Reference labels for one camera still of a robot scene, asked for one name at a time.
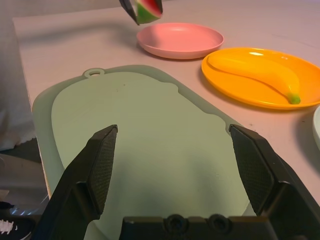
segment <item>pink plate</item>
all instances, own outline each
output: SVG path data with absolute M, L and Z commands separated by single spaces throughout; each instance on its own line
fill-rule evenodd
M 144 50 L 167 59 L 203 58 L 224 42 L 216 30 L 191 23 L 155 24 L 142 29 L 136 37 Z

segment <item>cutting board hanging hole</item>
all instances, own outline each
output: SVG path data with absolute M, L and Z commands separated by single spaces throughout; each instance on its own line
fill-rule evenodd
M 97 77 L 104 74 L 105 71 L 101 68 L 91 68 L 83 73 L 83 75 L 87 78 Z

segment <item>shoelace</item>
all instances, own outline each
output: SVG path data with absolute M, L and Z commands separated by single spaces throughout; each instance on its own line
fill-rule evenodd
M 11 232 L 14 226 L 14 222 L 0 220 L 0 232 L 1 234 L 6 233 L 7 235 Z

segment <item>white plate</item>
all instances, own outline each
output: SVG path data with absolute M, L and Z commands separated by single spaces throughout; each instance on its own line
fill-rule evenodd
M 317 107 L 313 114 L 312 131 L 315 143 L 320 150 L 320 106 Z

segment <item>screw hole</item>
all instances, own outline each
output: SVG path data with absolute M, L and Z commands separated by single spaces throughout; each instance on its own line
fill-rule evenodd
M 226 229 L 226 223 L 224 222 L 224 220 L 220 219 L 220 218 L 217 218 L 213 221 L 213 225 L 214 225 L 214 228 L 217 229 L 217 230 L 220 230 L 220 231 L 223 231 Z

